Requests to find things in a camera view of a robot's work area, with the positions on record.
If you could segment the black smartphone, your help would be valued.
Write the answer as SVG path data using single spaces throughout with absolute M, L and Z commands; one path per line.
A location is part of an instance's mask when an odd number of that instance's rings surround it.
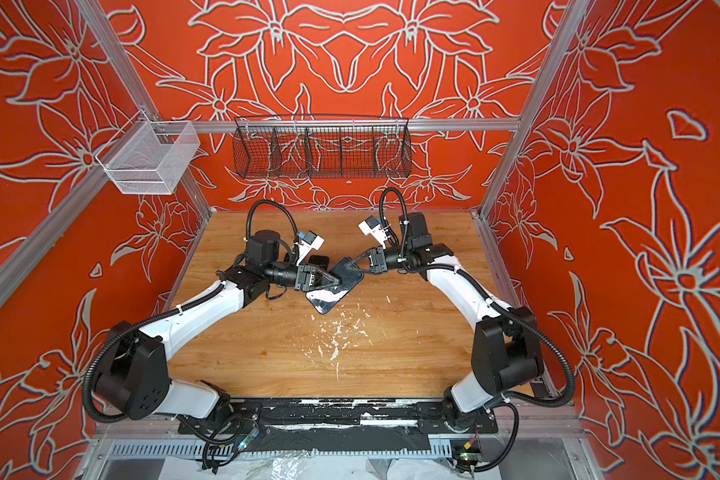
M 322 270 L 328 271 L 330 266 L 330 258 L 324 255 L 311 255 L 307 263 L 319 267 Z
M 338 270 L 341 276 L 336 285 L 306 294 L 307 300 L 320 315 L 328 314 L 364 279 L 363 274 L 353 269 L 351 260 L 344 257 L 332 268 Z

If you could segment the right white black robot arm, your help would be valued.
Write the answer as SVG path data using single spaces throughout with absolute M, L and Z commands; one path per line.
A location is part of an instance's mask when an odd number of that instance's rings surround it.
M 446 425 L 467 430 L 481 410 L 492 410 L 518 399 L 544 408 L 567 405 L 575 393 L 575 375 L 562 350 L 538 327 L 532 311 L 500 300 L 471 275 L 446 245 L 436 244 L 420 212 L 403 208 L 400 231 L 394 233 L 386 216 L 386 200 L 404 198 L 394 187 L 379 197 L 377 216 L 360 224 L 361 231 L 375 237 L 378 246 L 353 259 L 351 269 L 381 275 L 390 271 L 419 275 L 443 293 L 467 320 L 473 331 L 470 371 L 443 394 Z M 541 377 L 543 352 L 559 362 L 565 386 L 556 396 L 537 398 L 516 391 L 516 386 Z

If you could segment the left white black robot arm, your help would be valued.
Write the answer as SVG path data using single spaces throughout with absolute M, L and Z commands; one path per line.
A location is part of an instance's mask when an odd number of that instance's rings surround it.
M 338 277 L 308 261 L 324 240 L 292 223 L 293 239 L 276 231 L 253 231 L 249 210 L 245 249 L 216 281 L 189 301 L 138 323 L 122 322 L 90 361 L 81 384 L 82 405 L 98 423 L 165 415 L 182 420 L 218 418 L 228 395 L 217 386 L 175 380 L 169 361 L 191 340 L 254 301 L 270 299 L 272 287 L 302 293 L 337 286 Z

